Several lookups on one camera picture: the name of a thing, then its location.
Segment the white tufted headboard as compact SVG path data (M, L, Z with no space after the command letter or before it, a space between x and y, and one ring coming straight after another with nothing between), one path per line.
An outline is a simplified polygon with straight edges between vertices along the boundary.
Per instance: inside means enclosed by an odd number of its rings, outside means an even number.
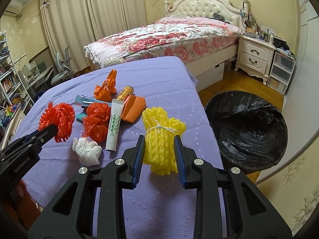
M242 0L242 7L236 8L229 0L177 0L164 2L164 13L167 17L184 15L189 17L213 18L215 13L224 20L245 31L248 23L248 0Z

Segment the blue wrapper packet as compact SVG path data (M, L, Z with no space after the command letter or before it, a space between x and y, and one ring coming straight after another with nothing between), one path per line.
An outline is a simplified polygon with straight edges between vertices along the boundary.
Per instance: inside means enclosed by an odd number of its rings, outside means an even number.
M80 96L77 95L75 98L75 104L81 107L88 107L89 105L93 103L102 103L102 104L107 104L108 106L111 107L111 103L105 102L105 101L100 101L96 100L95 98L89 98L86 96Z

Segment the black trash bag bin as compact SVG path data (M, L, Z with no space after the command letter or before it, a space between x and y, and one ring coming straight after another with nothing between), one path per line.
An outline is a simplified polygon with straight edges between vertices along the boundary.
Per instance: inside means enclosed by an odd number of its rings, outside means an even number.
M214 131L225 170L251 174L276 166L288 144L281 112L265 99L244 91L212 97L205 113Z

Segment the yellow foam net bundle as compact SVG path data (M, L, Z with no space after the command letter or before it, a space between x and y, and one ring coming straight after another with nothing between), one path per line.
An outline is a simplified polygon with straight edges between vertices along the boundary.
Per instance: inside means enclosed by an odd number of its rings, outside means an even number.
M147 108L142 113L145 127L146 147L143 163L157 175L177 173L174 153L174 137L186 131L186 124L179 119L169 118L161 107Z

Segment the white storage box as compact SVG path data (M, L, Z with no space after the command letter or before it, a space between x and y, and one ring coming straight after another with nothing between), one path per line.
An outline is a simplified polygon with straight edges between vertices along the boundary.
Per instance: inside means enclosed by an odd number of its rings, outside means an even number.
M195 78L197 79L196 91L200 92L211 85L221 81L224 74L224 62L210 68Z

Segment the floral quilt bed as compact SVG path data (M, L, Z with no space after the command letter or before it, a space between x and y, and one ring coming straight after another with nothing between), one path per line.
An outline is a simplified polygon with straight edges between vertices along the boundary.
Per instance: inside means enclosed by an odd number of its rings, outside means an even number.
M236 43L242 30L210 18L164 17L153 24L106 36L84 47L98 68L175 56L188 64Z

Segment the purple bed cover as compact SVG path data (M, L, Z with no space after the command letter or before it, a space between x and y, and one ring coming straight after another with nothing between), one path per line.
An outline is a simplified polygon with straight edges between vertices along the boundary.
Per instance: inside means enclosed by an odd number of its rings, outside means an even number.
M131 120L120 124L116 151L102 150L100 167L136 145L140 135L150 134L141 114L145 109L160 107L169 118L185 124L181 136L184 146L192 148L200 159L222 168L220 150L196 91L196 80L179 58L144 59L116 65L115 70L117 92L129 87L134 91L124 101L124 113ZM19 125L16 138L38 129L40 117L49 104L70 104L80 114L82 108L76 104L76 98L93 98L96 86L109 73L110 68L96 70L46 91ZM31 198L42 207L81 166L72 144L72 139L60 143L50 140L43 146L39 162L23 177ZM196 191L184 189L176 173L157 175L144 165L137 188L123 192L123 205L128 238L192 238L194 235Z

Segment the teal white tube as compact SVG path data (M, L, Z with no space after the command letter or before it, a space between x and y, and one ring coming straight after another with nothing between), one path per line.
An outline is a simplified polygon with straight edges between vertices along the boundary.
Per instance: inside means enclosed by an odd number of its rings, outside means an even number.
M85 114L85 113L83 113L83 112L81 112L81 113L79 113L78 115L76 115L76 120L78 121L78 122L83 122L83 119L86 117L87 115Z

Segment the red plastic bag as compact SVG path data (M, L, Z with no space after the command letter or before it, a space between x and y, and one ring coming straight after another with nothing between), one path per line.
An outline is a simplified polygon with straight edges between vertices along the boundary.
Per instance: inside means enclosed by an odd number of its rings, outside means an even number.
M92 103L83 118L83 136L97 143L106 141L108 135L111 107L106 103Z

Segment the yellow label bottle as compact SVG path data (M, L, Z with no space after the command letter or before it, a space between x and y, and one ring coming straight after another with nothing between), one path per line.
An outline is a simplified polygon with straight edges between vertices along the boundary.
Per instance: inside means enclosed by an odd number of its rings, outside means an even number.
M134 89L131 86L126 86L123 88L121 93L116 97L117 100L124 101L127 96L130 96L134 93Z

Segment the white green tube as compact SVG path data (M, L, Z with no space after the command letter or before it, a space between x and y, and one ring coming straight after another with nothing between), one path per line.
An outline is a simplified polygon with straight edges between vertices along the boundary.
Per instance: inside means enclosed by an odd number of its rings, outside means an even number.
M124 102L118 99L113 99L111 103L111 114L106 139L105 149L107 151L116 151L119 126L121 123L121 115L124 108Z

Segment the grey desk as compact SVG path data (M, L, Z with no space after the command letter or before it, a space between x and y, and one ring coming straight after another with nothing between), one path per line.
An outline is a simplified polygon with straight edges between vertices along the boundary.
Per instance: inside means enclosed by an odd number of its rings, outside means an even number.
M18 79L21 82L23 88L26 90L30 98L33 100L36 95L37 89L42 89L46 91L49 89L47 81L53 74L53 65L49 66L46 70L35 75L31 78L31 81L27 81L22 73L22 71L17 71Z

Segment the grey desk chair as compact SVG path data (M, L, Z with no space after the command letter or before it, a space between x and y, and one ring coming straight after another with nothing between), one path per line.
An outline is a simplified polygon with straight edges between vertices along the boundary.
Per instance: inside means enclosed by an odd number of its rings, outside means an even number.
M69 46L65 48L64 52L64 60L61 60L59 52L55 55L55 64L58 70L58 74L52 78L51 86L56 86L74 77L74 71L71 69L70 64L71 56L69 55Z

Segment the plastic drawer unit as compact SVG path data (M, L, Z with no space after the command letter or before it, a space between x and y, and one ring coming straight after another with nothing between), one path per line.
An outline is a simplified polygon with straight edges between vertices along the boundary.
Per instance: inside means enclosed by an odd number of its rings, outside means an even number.
M296 61L288 51L276 49L271 63L267 86L285 95L295 70Z

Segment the orange-red foam net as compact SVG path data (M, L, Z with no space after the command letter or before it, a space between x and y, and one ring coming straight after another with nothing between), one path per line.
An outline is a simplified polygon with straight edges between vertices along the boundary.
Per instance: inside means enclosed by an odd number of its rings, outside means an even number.
M48 107L40 117L38 130L41 131L53 124L57 127L55 141L66 142L71 136L74 121L75 111L70 104L53 105L53 102L49 102Z

